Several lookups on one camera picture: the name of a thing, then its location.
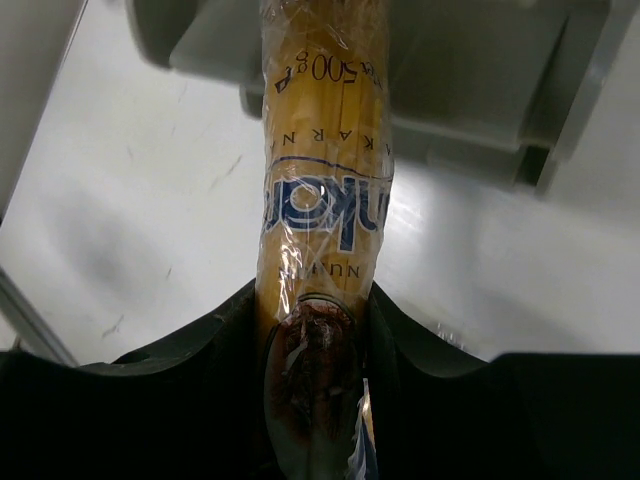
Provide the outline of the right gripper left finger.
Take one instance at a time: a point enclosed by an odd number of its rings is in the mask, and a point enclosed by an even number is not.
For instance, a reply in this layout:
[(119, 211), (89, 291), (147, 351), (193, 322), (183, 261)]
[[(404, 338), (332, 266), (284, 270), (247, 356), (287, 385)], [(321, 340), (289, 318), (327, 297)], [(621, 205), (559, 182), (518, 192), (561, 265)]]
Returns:
[(254, 287), (112, 363), (1, 356), (5, 479), (271, 479), (256, 437)]

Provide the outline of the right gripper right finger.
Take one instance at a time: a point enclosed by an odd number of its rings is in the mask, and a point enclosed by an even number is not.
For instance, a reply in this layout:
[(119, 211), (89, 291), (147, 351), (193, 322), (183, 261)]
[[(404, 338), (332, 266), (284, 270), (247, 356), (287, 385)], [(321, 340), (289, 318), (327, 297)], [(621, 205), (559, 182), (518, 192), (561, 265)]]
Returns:
[(635, 479), (639, 359), (485, 362), (369, 297), (367, 375), (384, 479)]

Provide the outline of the spaghetti pasta bag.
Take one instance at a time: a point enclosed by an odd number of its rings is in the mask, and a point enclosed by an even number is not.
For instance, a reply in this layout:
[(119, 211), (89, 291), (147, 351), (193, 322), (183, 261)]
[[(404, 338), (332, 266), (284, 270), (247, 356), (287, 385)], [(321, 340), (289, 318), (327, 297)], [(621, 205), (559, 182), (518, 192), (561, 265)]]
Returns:
[(260, 8), (261, 430), (288, 479), (363, 479), (367, 301), (394, 176), (385, 1)]

